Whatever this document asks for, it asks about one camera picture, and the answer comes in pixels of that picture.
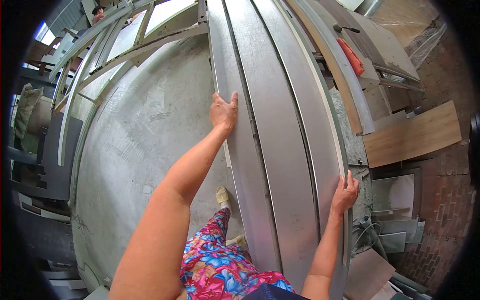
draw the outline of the gray panel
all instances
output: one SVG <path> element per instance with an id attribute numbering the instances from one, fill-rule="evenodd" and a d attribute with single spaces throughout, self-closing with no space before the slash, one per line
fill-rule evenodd
<path id="1" fill-rule="evenodd" d="M 344 167 L 342 157 L 337 156 L 337 150 L 340 149 L 339 140 L 341 140 L 341 134 L 340 138 L 338 138 L 335 126 L 330 123 L 330 120 L 333 122 L 327 100 L 330 94 L 326 84 L 317 82 L 311 71 L 311 66 L 307 59 L 311 59 L 311 65 L 314 66 L 314 58 L 313 56 L 305 56 L 305 53 L 308 52 L 310 54 L 310 51 L 305 50 L 304 52 L 302 50 L 292 29 L 274 2 L 271 0 L 253 0 L 253 2 L 265 22 L 278 51 L 295 97 L 294 107 L 297 107 L 297 118 L 304 129 L 302 133 L 303 141 L 306 144 L 305 151 L 311 160 L 311 177 L 314 178 L 313 189 L 315 191 L 314 195 L 317 196 L 320 230 L 323 233 L 328 220 L 332 197 L 338 184 L 339 167 L 341 166 L 342 169 Z M 316 220 L 312 221 L 309 226 L 314 227 L 318 225 Z M 342 263 L 343 249 L 344 239 L 342 230 L 336 261 L 336 272 L 330 291 L 332 299 L 340 299 L 342 297 L 348 273 L 348 268 L 344 268 Z"/>
<path id="2" fill-rule="evenodd" d="M 417 232 L 415 233 L 415 239 L 414 243 L 421 243 L 421 240 L 423 238 L 423 232 L 425 230 L 425 221 L 423 222 L 418 222 L 417 224 Z"/>
<path id="3" fill-rule="evenodd" d="M 47 188 L 58 191 L 61 199 L 67 201 L 70 195 L 73 156 L 83 122 L 73 117 L 70 118 L 66 138 L 65 166 L 60 167 L 57 165 L 57 158 L 62 119 L 63 113 L 58 113 L 53 115 L 50 120 L 43 148 L 42 166 L 45 168 Z"/>
<path id="4" fill-rule="evenodd" d="M 226 4 L 257 121 L 283 273 L 300 290 L 319 233 L 299 122 L 283 67 L 251 2 Z"/>
<path id="5" fill-rule="evenodd" d="M 253 139 L 250 116 L 221 0 L 208 2 L 208 26 L 215 90 L 229 101 L 238 91 L 238 120 L 228 137 L 235 190 L 240 205 L 245 235 L 253 263 L 260 271 L 280 271 L 273 216 L 270 214 L 268 186 L 264 190 L 263 172 Z"/>
<path id="6" fill-rule="evenodd" d="M 413 243 L 415 241 L 415 234 L 417 232 L 418 226 L 418 218 L 413 220 L 402 220 L 402 221 L 385 221 L 385 222 L 377 222 L 380 225 L 380 233 L 388 234 L 388 233 L 397 233 L 405 231 L 406 243 Z"/>
<path id="7" fill-rule="evenodd" d="M 381 234 L 378 236 L 385 253 L 398 253 L 405 251 L 406 232 Z"/>

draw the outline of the orange tool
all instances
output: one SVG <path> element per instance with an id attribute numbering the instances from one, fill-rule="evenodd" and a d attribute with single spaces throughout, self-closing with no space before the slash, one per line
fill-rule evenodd
<path id="1" fill-rule="evenodd" d="M 342 48 L 343 52 L 348 58 L 348 61 L 352 65 L 353 71 L 355 72 L 355 75 L 360 76 L 365 72 L 365 69 L 363 68 L 363 63 L 361 62 L 360 58 L 353 52 L 352 48 L 347 44 L 347 42 L 342 39 L 338 38 L 336 41 L 340 44 L 340 47 Z"/>

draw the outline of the hand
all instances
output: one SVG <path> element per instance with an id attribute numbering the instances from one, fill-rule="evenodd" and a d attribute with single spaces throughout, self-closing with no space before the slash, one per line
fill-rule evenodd
<path id="1" fill-rule="evenodd" d="M 345 177 L 340 176 L 338 186 L 333 195 L 332 206 L 330 213 L 335 215 L 342 215 L 347 209 L 351 208 L 360 190 L 360 182 L 352 177 L 352 171 L 348 170 L 347 188 L 345 189 Z"/>
<path id="2" fill-rule="evenodd" d="M 230 103 L 220 97 L 218 93 L 213 94 L 213 103 L 210 107 L 210 122 L 213 127 L 225 126 L 228 133 L 237 122 L 238 93 L 233 92 Z"/>

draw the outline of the floral dress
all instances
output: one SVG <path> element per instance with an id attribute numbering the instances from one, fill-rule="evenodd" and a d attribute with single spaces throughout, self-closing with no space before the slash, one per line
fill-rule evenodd
<path id="1" fill-rule="evenodd" d="M 259 272 L 244 249 L 225 245 L 229 219 L 230 210 L 220 209 L 187 241 L 180 269 L 187 300 L 239 300 L 263 282 L 294 292 L 282 273 Z"/>

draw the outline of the beige slipper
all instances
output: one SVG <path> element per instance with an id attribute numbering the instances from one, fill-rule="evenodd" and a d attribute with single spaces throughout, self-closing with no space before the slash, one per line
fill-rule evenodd
<path id="1" fill-rule="evenodd" d="M 225 187 L 219 186 L 216 190 L 216 201 L 218 202 L 218 205 L 229 201 L 227 189 Z"/>
<path id="2" fill-rule="evenodd" d="M 240 234 L 239 236 L 237 236 L 233 240 L 227 240 L 226 241 L 227 246 L 237 245 L 239 247 L 242 247 L 242 246 L 245 246 L 246 243 L 247 243 L 247 241 L 245 240 L 245 235 L 244 234 Z"/>

